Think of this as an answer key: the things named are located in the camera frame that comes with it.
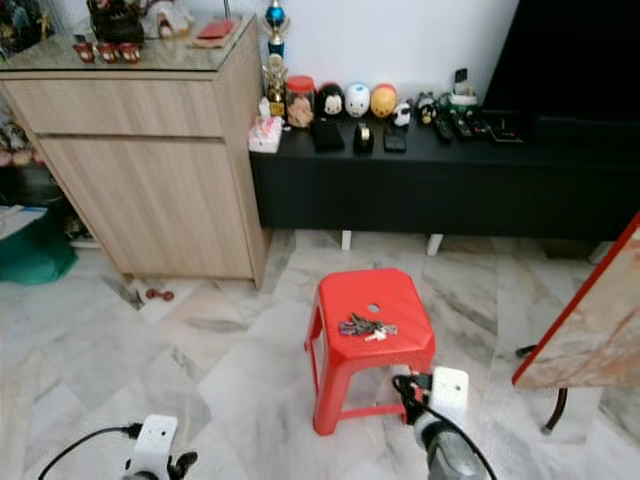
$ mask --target stool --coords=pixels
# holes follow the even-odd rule
[[[369,320],[398,326],[397,335],[365,342],[364,336],[340,335],[340,322],[354,312]],[[325,355],[318,382],[313,340],[324,330]],[[310,352],[316,406],[313,426],[330,435],[339,420],[369,415],[401,414],[401,404],[342,411],[354,373],[373,367],[403,364],[428,372],[435,353],[435,336],[411,277],[395,268],[333,273],[318,285],[305,350]]]

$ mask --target red lid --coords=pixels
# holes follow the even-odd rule
[[[306,75],[294,75],[287,78],[287,88],[292,92],[308,92],[314,90],[313,78]]]

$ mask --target tv stand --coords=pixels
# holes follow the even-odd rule
[[[407,151],[388,153],[388,123],[367,118],[374,149],[357,155],[357,121],[339,121],[341,151],[318,153],[307,131],[293,130],[278,153],[251,153],[264,227],[606,241],[640,206],[640,162],[619,145],[456,139],[447,146],[412,124]],[[429,250],[440,240],[434,236]]]

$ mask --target wooden cabinet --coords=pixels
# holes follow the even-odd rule
[[[124,275],[260,285],[269,235],[247,150],[262,78],[255,17],[235,32],[219,51],[149,42],[124,70],[59,70],[51,55],[74,41],[62,36],[12,59],[18,70],[0,66],[7,102]]]
[[[224,145],[43,139],[123,272],[252,276]]]

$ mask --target white leg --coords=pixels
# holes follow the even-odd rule
[[[589,261],[594,265],[599,264],[602,259],[607,256],[612,245],[613,242],[600,242],[591,255],[589,255]]]
[[[427,256],[435,257],[438,254],[438,249],[440,248],[440,243],[442,242],[442,238],[444,235],[441,233],[432,233],[429,236],[429,242],[427,243]]]
[[[342,231],[342,249],[351,250],[351,230]]]

